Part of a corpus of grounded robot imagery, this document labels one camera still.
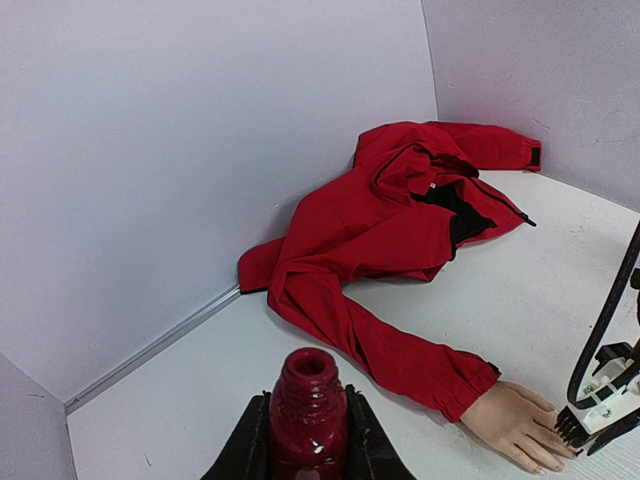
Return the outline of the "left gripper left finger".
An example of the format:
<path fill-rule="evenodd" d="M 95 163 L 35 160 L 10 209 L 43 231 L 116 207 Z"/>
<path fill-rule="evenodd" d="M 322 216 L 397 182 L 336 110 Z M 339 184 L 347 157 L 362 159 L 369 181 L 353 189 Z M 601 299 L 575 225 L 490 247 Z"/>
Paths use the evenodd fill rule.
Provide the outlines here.
<path fill-rule="evenodd" d="M 269 454 L 270 392 L 255 395 L 202 480 L 267 480 L 272 478 Z"/>

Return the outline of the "red nail polish bottle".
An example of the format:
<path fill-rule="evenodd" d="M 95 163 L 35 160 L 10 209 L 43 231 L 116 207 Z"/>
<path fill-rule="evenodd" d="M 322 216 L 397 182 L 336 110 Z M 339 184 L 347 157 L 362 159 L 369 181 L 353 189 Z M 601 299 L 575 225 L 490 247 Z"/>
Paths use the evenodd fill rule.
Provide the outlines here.
<path fill-rule="evenodd" d="M 348 447 L 348 402 L 334 358 L 317 348 L 285 359 L 269 406 L 274 479 L 340 479 Z"/>

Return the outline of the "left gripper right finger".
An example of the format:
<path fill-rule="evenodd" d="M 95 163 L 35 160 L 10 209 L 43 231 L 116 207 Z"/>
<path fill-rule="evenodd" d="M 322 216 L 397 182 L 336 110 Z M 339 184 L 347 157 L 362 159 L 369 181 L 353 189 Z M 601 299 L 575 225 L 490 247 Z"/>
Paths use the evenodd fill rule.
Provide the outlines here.
<path fill-rule="evenodd" d="M 348 401 L 349 436 L 344 478 L 355 480 L 415 480 L 405 466 L 363 393 L 351 384 Z"/>

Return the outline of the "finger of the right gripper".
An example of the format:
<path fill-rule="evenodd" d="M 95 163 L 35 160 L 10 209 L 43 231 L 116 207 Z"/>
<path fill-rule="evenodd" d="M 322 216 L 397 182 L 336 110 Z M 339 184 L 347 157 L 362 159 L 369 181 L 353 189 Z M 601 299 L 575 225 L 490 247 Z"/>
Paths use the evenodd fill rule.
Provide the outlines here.
<path fill-rule="evenodd" d="M 604 306 L 593 326 L 593 329 L 578 357 L 567 387 L 567 405 L 556 418 L 555 430 L 567 446 L 575 449 L 588 448 L 601 450 L 612 441 L 639 427 L 639 407 L 613 425 L 589 434 L 583 424 L 583 415 L 588 407 L 593 407 L 593 400 L 582 400 L 582 389 L 591 376 L 598 372 L 607 362 L 616 358 L 632 359 L 634 369 L 639 370 L 639 345 L 626 342 L 603 344 L 614 314 L 626 289 L 639 290 L 639 232 L 635 231 L 627 247 L 620 268 Z"/>

